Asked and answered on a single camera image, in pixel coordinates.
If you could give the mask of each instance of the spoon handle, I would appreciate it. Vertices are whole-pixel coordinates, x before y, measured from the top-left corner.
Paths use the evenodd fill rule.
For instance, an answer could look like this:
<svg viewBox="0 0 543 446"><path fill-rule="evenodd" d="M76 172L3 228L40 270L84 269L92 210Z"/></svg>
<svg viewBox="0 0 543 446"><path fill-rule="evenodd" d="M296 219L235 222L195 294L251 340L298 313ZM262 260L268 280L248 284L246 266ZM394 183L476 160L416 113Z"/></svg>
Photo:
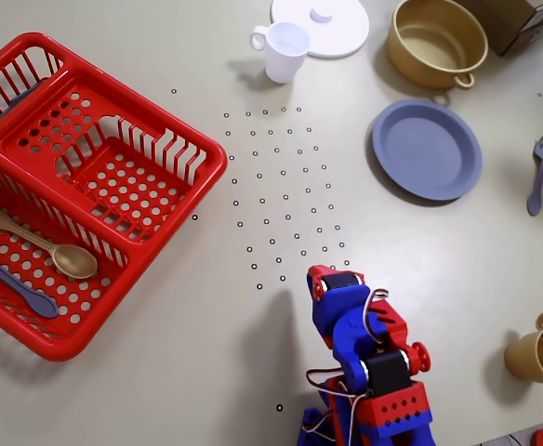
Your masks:
<svg viewBox="0 0 543 446"><path fill-rule="evenodd" d="M52 249L54 248L54 245L52 243L49 243L42 237L38 237L36 234L25 230L20 225L16 224L13 220L11 220L9 216L3 214L1 211L0 230L8 230L9 232L13 232L14 234L19 235L21 238L27 240L28 242L33 243L36 246L41 247L42 249L46 249L48 252L52 251Z"/></svg>
<svg viewBox="0 0 543 446"><path fill-rule="evenodd" d="M18 281L12 274L0 267L0 279L13 288L26 300L30 308L43 318L54 319L59 315L59 307L47 295L38 293Z"/></svg>

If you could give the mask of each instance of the spoon bowl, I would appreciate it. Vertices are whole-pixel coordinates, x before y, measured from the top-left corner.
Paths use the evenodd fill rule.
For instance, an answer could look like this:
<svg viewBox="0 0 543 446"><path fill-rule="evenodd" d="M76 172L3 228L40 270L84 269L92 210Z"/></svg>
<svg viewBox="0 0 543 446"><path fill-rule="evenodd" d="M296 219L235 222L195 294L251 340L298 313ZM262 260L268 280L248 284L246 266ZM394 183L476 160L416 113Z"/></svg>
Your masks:
<svg viewBox="0 0 543 446"><path fill-rule="evenodd" d="M80 246L57 244L50 254L57 268L75 279L86 279L98 270L96 258Z"/></svg>

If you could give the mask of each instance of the blue plastic spoon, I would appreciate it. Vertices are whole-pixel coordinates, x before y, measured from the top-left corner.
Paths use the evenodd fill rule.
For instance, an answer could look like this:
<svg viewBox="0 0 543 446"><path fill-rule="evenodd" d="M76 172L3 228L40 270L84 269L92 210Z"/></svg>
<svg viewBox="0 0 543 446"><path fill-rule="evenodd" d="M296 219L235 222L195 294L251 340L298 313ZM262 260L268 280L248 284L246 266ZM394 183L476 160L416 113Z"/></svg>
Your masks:
<svg viewBox="0 0 543 446"><path fill-rule="evenodd" d="M54 319L59 315L57 304L47 295L31 290L13 275L0 266L0 279L17 291L28 303L30 308L43 318Z"/></svg>

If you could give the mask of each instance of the red plastic basket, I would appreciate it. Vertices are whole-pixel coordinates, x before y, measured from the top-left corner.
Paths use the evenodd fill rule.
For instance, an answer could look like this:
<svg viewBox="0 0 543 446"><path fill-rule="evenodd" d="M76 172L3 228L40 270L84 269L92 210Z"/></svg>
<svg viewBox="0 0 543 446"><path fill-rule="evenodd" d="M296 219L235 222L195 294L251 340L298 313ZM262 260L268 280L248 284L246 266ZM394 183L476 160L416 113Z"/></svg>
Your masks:
<svg viewBox="0 0 543 446"><path fill-rule="evenodd" d="M60 308L40 318L0 282L0 327L47 360L79 354L226 164L219 144L50 38L13 40L0 51L0 209L83 245L99 272L69 279L0 231L0 264Z"/></svg>

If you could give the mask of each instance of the white cup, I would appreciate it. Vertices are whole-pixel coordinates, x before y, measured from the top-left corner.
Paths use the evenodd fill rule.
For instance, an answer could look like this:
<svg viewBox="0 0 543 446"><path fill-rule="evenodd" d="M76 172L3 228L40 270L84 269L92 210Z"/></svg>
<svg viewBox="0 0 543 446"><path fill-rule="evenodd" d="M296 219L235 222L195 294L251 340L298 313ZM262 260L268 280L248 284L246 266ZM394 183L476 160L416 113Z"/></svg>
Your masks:
<svg viewBox="0 0 543 446"><path fill-rule="evenodd" d="M294 81L311 45L307 32L294 23L256 26L249 42L257 51L265 49L265 73L278 84Z"/></svg>

